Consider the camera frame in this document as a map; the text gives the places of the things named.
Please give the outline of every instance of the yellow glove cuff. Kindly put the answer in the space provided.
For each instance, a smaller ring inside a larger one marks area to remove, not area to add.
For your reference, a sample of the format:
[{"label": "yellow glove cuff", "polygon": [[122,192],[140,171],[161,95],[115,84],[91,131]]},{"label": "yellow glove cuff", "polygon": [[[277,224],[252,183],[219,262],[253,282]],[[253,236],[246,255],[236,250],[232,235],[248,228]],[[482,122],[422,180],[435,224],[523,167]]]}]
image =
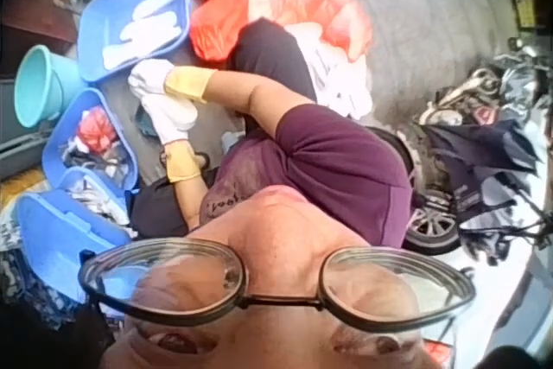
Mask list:
[{"label": "yellow glove cuff", "polygon": [[202,96],[207,82],[216,71],[201,67],[175,67],[169,71],[165,79],[165,93],[205,104]]},{"label": "yellow glove cuff", "polygon": [[165,145],[167,177],[171,183],[187,181],[200,175],[194,151],[188,142],[179,140]]}]

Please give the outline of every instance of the orange plastic bag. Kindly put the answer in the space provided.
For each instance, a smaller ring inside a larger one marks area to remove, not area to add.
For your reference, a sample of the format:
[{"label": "orange plastic bag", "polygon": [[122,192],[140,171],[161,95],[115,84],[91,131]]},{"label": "orange plastic bag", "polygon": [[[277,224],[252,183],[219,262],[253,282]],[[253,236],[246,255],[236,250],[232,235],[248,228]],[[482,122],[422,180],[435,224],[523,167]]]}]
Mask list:
[{"label": "orange plastic bag", "polygon": [[346,51],[351,62],[371,46],[371,19],[356,0],[307,0],[305,9],[322,26],[322,40]]},{"label": "orange plastic bag", "polygon": [[305,22],[304,0],[208,0],[190,19],[195,53],[202,60],[225,60],[240,30],[261,17],[282,26]]},{"label": "orange plastic bag", "polygon": [[98,105],[80,120],[77,136],[91,152],[102,154],[111,147],[118,135],[104,108]]}]

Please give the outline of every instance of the light blue bucket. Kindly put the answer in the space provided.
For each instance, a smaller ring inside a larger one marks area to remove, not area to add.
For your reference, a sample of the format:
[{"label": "light blue bucket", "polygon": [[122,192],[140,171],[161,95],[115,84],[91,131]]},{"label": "light blue bucket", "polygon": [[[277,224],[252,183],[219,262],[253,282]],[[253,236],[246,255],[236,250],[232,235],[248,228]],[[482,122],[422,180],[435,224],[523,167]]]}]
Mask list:
[{"label": "light blue bucket", "polygon": [[27,128],[43,120],[55,120],[87,87],[79,75],[77,61],[36,45],[25,54],[17,70],[17,119]]}]

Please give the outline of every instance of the eyeglasses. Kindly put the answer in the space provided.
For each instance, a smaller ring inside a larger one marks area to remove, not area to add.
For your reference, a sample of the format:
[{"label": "eyeglasses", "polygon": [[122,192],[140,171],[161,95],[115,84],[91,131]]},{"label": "eyeglasses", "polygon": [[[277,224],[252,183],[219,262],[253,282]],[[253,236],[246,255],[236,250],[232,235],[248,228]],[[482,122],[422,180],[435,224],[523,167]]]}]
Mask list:
[{"label": "eyeglasses", "polygon": [[[374,314],[375,287],[391,273],[411,286],[413,279],[434,284],[441,294],[432,297],[441,297],[440,307],[424,307],[419,300],[421,310],[416,315],[393,318],[390,310]],[[134,242],[95,255],[82,265],[79,283],[93,302],[143,321],[179,327],[207,324],[234,309],[275,306],[327,310],[362,331],[398,333],[452,321],[476,296],[465,270],[383,247],[332,252],[322,263],[314,296],[249,294],[248,270],[233,249],[177,238]]]}]

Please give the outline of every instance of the hand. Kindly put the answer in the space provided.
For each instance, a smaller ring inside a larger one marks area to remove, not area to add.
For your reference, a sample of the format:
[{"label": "hand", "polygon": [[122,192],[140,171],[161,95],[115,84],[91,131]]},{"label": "hand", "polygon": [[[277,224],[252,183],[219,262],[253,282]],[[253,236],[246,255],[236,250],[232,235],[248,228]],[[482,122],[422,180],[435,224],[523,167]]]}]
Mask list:
[{"label": "hand", "polygon": [[174,67],[168,60],[141,60],[130,71],[130,91],[138,99],[146,94],[164,94],[163,84]]},{"label": "hand", "polygon": [[163,145],[188,140],[188,131],[198,118],[198,110],[190,101],[161,94],[144,94],[140,102],[152,119]]}]

